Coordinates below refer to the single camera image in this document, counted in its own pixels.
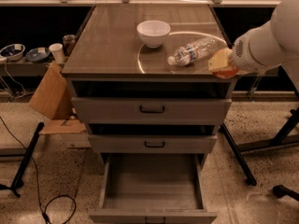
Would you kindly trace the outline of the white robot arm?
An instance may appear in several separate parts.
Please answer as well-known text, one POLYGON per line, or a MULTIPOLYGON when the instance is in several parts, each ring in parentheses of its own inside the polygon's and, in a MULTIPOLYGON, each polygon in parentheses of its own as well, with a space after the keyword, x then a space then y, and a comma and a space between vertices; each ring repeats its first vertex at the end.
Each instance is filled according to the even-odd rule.
POLYGON ((264 74, 299 56, 299 0, 282 0, 271 19, 241 35, 231 49, 217 51, 208 61, 216 77, 231 78, 238 72, 264 74))

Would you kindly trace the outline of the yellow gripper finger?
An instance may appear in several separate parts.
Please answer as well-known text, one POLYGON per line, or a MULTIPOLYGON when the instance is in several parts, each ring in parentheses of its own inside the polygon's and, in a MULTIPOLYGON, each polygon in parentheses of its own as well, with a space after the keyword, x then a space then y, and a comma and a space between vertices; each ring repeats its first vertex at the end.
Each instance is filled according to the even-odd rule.
POLYGON ((208 70, 210 72, 228 71, 232 69, 230 49, 220 49, 208 61, 208 70))

